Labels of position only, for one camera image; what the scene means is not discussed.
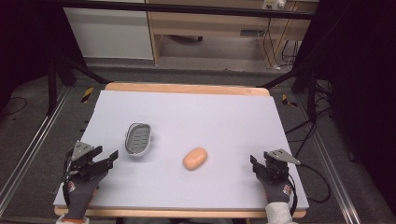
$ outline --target gray carpet floor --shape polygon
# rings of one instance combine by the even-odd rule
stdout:
[[[116,81],[242,86],[261,85],[276,77],[274,74],[263,75],[247,72],[203,72],[144,68],[93,68],[92,71],[102,77]],[[77,77],[78,83],[70,90],[64,108],[35,155],[35,159],[16,189],[2,218],[23,217],[33,221],[35,219],[32,217],[36,217],[45,218],[49,222],[57,218],[53,212],[52,203],[55,195],[52,192],[61,182],[64,155],[83,135],[100,90],[105,87],[105,85],[98,84],[80,74],[77,74]],[[275,98],[276,107],[285,131],[305,121],[301,109],[304,104],[298,105],[298,107],[282,104],[282,94],[290,93],[291,83],[292,79],[270,90],[271,95]],[[80,100],[84,91],[89,87],[94,87],[94,91],[88,102],[83,104]],[[24,150],[29,146],[45,117],[48,104],[47,80],[42,77],[22,84],[14,91],[13,96],[26,99],[27,105],[20,112],[0,117],[0,153],[2,155],[0,186],[2,187],[7,183],[13,168],[17,165]],[[304,94],[296,97],[303,100],[306,98]],[[2,113],[16,111],[22,106],[23,100],[19,98],[11,100]],[[318,110],[327,107],[326,101],[318,103]],[[303,139],[307,132],[308,127],[306,126],[287,135],[293,153],[301,144],[299,140]],[[361,222],[396,223],[395,216],[388,209],[370,176],[367,175],[364,166],[349,161],[348,150],[343,137],[339,134],[337,126],[329,114],[325,114],[318,120],[316,132],[322,137],[332,161],[346,185]],[[305,143],[299,155],[299,160],[325,174],[312,138]],[[323,199],[326,196],[326,185],[316,174],[304,167],[299,168],[299,174],[309,197]],[[309,203],[310,208],[307,210],[306,216],[297,219],[297,222],[346,223],[333,193],[326,203]],[[103,219],[107,220],[108,223],[115,223],[114,218],[94,218],[94,220]],[[265,220],[254,219],[253,222],[263,223]]]

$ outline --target gray soap dish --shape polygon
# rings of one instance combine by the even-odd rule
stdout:
[[[149,150],[151,127],[144,123],[133,123],[126,134],[125,148],[129,155],[140,157]]]

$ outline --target white sleeve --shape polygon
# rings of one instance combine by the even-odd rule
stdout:
[[[55,224],[76,224],[76,222],[68,222],[68,221],[63,221],[64,219],[64,214],[61,215],[58,220],[56,221]],[[84,217],[84,223],[82,224],[90,224],[90,219],[87,217]]]
[[[268,224],[290,224],[292,221],[287,203],[268,203],[265,207]]]

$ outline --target orange soap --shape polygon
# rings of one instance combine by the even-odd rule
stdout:
[[[197,147],[184,157],[183,164],[188,170],[192,171],[204,163],[206,158],[206,151],[201,147]]]

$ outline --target wooden desk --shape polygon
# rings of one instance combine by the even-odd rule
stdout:
[[[110,83],[106,91],[149,91],[149,92],[177,92],[200,94],[231,94],[231,95],[263,95],[269,96],[266,89],[235,87],[235,86],[202,86],[152,83]],[[65,206],[55,206],[55,213],[67,213]],[[87,210],[87,216],[101,217],[266,217],[265,211],[244,210],[175,210],[175,209],[107,209],[94,208]],[[297,210],[294,217],[304,217],[305,210]]]
[[[204,7],[262,8],[262,1],[257,0],[146,0],[146,3]],[[314,12],[317,3],[318,0],[288,0],[283,10]],[[272,43],[269,35],[265,38],[257,37],[263,60],[268,67],[276,63],[274,56],[278,55],[283,49],[285,40],[301,41],[304,39],[309,23],[310,21],[271,19],[270,34]],[[154,61],[158,63],[160,61],[163,35],[246,37],[241,36],[241,30],[266,30],[268,19],[148,12],[148,25]]]

